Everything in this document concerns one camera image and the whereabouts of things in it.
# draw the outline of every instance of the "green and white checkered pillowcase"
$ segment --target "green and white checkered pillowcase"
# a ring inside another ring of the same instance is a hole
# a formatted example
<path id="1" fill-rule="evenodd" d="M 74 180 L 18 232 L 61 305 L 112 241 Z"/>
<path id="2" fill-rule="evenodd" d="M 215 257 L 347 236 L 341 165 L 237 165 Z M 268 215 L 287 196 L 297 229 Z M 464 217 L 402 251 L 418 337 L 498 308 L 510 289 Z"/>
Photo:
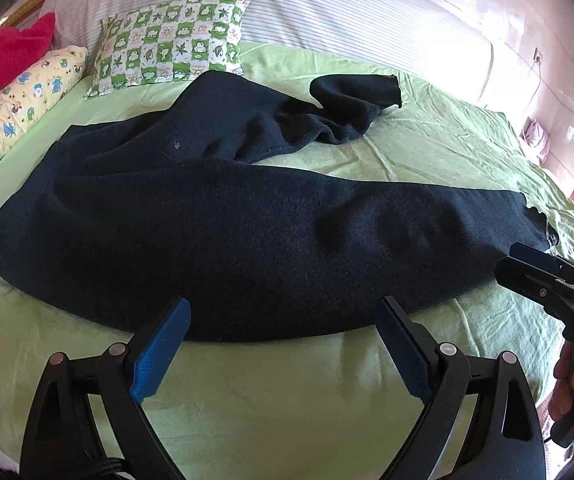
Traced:
<path id="1" fill-rule="evenodd" d="M 175 0 L 103 19 L 85 98 L 126 86 L 187 81 L 206 70 L 241 75 L 238 42 L 251 0 Z"/>

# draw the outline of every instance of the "blue gripper pad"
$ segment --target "blue gripper pad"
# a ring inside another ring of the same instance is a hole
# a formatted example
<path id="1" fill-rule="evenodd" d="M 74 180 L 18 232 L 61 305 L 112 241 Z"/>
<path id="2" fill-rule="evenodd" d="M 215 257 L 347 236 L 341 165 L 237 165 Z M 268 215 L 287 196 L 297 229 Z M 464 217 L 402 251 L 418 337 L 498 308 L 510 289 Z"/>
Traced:
<path id="1" fill-rule="evenodd" d="M 137 404 L 142 404 L 145 397 L 151 397 L 158 390 L 171 360 L 187 335 L 191 320 L 189 301 L 181 298 L 136 359 L 130 394 Z"/>
<path id="2" fill-rule="evenodd" d="M 407 317 L 400 306 L 398 309 L 400 309 L 400 316 Z M 409 324 L 416 328 L 416 324 L 410 321 Z M 427 332 L 427 329 L 422 325 L 417 325 L 417 327 Z M 376 306 L 376 328 L 381 334 L 407 391 L 422 400 L 424 405 L 427 405 L 433 397 L 429 361 L 407 330 L 403 320 L 384 299 L 379 300 Z"/>

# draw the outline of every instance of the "pillow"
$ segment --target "pillow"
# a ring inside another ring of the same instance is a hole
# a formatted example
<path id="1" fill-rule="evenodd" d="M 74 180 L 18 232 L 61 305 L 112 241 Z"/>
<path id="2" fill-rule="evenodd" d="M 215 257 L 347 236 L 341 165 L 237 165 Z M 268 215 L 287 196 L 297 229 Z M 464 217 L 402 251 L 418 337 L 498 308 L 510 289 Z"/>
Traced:
<path id="1" fill-rule="evenodd" d="M 0 159 L 80 80 L 86 57 L 78 46 L 53 50 L 0 91 Z"/>
<path id="2" fill-rule="evenodd" d="M 195 79 L 206 70 L 242 74 L 241 20 L 251 0 L 173 0 L 103 20 L 94 80 L 85 95 Z"/>
<path id="3" fill-rule="evenodd" d="M 0 28 L 0 89 L 47 52 L 55 24 L 50 12 L 24 30 Z"/>
<path id="4" fill-rule="evenodd" d="M 54 48 L 85 46 L 93 61 L 104 17 L 167 1 L 45 0 L 40 13 L 56 12 Z M 490 41 L 429 0 L 253 0 L 244 20 L 244 40 L 394 67 L 472 103 L 480 101 L 493 68 Z M 93 74 L 93 63 L 88 71 Z"/>

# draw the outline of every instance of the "green bed sheet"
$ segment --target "green bed sheet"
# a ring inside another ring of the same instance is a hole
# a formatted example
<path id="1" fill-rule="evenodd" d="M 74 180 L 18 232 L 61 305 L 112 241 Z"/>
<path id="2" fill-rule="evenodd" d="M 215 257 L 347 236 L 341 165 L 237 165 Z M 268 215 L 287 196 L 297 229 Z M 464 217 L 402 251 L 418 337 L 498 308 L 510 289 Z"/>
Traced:
<path id="1" fill-rule="evenodd" d="M 356 180 L 512 189 L 545 212 L 560 234 L 559 254 L 574 260 L 574 205 L 524 158 L 502 114 L 464 104 L 425 81 L 343 57 L 244 43 L 245 76 L 311 100 L 309 82 L 328 73 L 396 73 L 404 106 L 390 108 L 365 138 L 313 143 L 263 164 Z M 83 101 L 84 79 L 0 162 L 0 206 L 70 124 L 122 120 L 168 108 L 186 83 L 123 89 Z M 489 284 L 414 316 L 439 341 L 496 357 L 511 349 L 536 400 L 552 387 L 560 327 L 535 304 Z M 47 357 L 101 353 L 117 332 L 78 319 L 0 279 L 0 447 L 18 459 L 24 424 Z M 108 453 L 118 454 L 94 401 Z M 144 409 L 190 480 L 377 478 L 421 410 L 409 396 L 374 328 L 263 344 L 184 343 L 158 394 Z M 472 410 L 465 403 L 440 475 L 453 463 Z"/>

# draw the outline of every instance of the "power cord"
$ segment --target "power cord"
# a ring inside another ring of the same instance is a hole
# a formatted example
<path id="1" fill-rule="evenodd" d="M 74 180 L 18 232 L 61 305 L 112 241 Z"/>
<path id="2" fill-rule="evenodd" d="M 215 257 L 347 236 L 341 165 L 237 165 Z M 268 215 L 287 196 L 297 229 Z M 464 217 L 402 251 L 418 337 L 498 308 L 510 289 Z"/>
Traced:
<path id="1" fill-rule="evenodd" d="M 70 469 L 59 476 L 49 476 L 42 480 L 100 480 L 116 473 L 127 472 L 127 463 L 122 458 L 105 458 Z M 18 473 L 2 472 L 6 480 L 24 480 Z"/>
<path id="2" fill-rule="evenodd" d="M 529 100 L 529 104 L 527 105 L 527 107 L 525 108 L 525 110 L 523 111 L 521 117 L 520 117 L 520 121 L 522 122 L 525 118 L 525 114 L 527 113 L 527 110 L 529 110 L 529 107 L 531 106 L 531 103 L 533 102 L 534 98 L 536 97 L 536 94 L 538 93 L 538 90 L 540 90 L 540 86 L 542 85 L 542 65 L 541 65 L 541 61 L 540 60 L 536 60 L 536 64 L 538 65 L 538 86 L 536 87 L 536 91 L 533 93 L 533 95 L 531 96 L 531 99 Z"/>

